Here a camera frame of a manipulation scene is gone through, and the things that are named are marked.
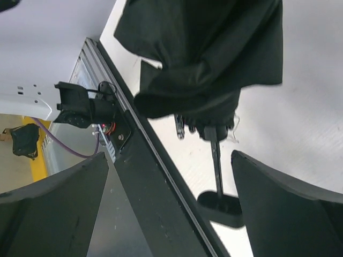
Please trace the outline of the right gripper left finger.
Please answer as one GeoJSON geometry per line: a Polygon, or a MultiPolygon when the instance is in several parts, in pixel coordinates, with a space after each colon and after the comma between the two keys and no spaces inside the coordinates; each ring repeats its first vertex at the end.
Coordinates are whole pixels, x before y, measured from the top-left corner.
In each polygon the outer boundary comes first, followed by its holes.
{"type": "Polygon", "coordinates": [[[103,152],[1,194],[1,256],[86,256],[108,176],[103,152]]]}

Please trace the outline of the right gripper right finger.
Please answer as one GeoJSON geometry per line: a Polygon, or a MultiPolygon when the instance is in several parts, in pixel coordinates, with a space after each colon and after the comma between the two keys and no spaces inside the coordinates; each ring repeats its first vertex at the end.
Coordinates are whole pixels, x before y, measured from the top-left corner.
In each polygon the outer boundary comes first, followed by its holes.
{"type": "Polygon", "coordinates": [[[254,256],[341,257],[342,194],[240,152],[232,170],[254,256]]]}

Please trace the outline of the black folding umbrella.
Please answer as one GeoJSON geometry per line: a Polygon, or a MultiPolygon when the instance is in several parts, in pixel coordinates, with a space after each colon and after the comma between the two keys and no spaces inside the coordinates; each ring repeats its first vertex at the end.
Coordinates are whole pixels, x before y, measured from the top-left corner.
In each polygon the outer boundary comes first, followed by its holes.
{"type": "Polygon", "coordinates": [[[138,112],[174,116],[210,143],[216,191],[197,199],[214,222],[243,227],[237,197],[223,192],[220,142],[235,127],[241,90],[283,75],[282,1],[127,1],[114,38],[142,58],[138,112]]]}

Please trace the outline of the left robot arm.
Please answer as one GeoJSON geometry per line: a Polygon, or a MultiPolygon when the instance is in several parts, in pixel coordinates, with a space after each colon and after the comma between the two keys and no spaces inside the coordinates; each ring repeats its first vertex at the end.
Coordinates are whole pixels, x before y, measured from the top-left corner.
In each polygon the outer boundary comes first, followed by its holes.
{"type": "Polygon", "coordinates": [[[58,82],[53,86],[1,82],[1,114],[20,115],[86,129],[111,124],[116,115],[115,92],[58,82]]]}

